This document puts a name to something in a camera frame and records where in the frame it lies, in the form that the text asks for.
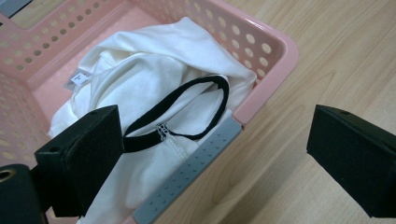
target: black strap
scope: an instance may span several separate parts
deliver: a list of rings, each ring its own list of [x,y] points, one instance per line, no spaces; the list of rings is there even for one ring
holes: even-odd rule
[[[198,134],[181,134],[181,133],[174,133],[166,128],[166,124],[159,124],[157,126],[157,130],[140,135],[140,136],[132,136],[127,137],[126,135],[150,124],[157,118],[159,118],[162,114],[164,114],[174,103],[175,101],[186,91],[188,88],[199,84],[199,83],[206,83],[206,82],[213,82],[218,84],[219,89],[223,90],[223,99],[219,106],[218,111],[216,112],[213,119],[210,121],[209,125],[202,133]],[[207,76],[207,77],[199,77],[186,84],[178,87],[176,90],[172,91],[168,94],[163,100],[161,100],[158,104],[152,107],[145,115],[137,119],[134,123],[132,123],[128,129],[126,130],[123,136],[124,148],[126,152],[136,152],[140,150],[147,149],[149,147],[154,147],[155,145],[161,143],[165,138],[167,133],[177,136],[184,136],[189,138],[190,140],[198,140],[204,137],[207,133],[212,130],[216,124],[219,122],[221,115],[225,111],[225,107],[228,101],[230,89],[228,86],[227,80],[220,76]]]

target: laundry basket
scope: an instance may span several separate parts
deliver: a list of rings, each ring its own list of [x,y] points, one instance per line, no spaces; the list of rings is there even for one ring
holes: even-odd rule
[[[50,140],[52,115],[72,94],[64,83],[90,48],[117,31],[186,16],[257,74],[233,112],[246,125],[297,63],[297,47],[286,35],[220,0],[66,0],[29,29],[0,14],[0,166],[36,165],[33,155]]]

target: white fabric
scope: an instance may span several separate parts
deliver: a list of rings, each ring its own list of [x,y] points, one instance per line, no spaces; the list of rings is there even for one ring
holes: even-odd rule
[[[188,18],[134,32],[118,32],[95,46],[78,68],[92,79],[76,88],[54,115],[49,130],[56,136],[86,113],[118,105],[121,129],[144,115],[180,85],[208,74],[230,84],[222,119],[230,117],[251,91],[256,76],[226,52],[213,37]],[[213,118],[223,95],[214,85],[199,84],[183,93],[164,115],[130,135],[152,132],[167,122],[176,133],[200,133]],[[123,154],[80,223],[120,223],[200,145],[167,136],[155,147]]]

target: perforated gray strip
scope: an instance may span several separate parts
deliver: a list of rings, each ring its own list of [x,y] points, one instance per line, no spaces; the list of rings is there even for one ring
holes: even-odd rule
[[[0,12],[11,18],[32,0],[0,0]]]
[[[241,132],[232,118],[224,120],[190,156],[134,211],[139,224],[151,223]]]

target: wooden table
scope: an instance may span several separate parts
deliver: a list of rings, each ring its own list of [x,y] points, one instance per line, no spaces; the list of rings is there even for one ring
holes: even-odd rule
[[[306,154],[316,104],[396,133],[396,1],[226,2],[289,35],[300,61],[157,223],[396,223],[369,218]]]

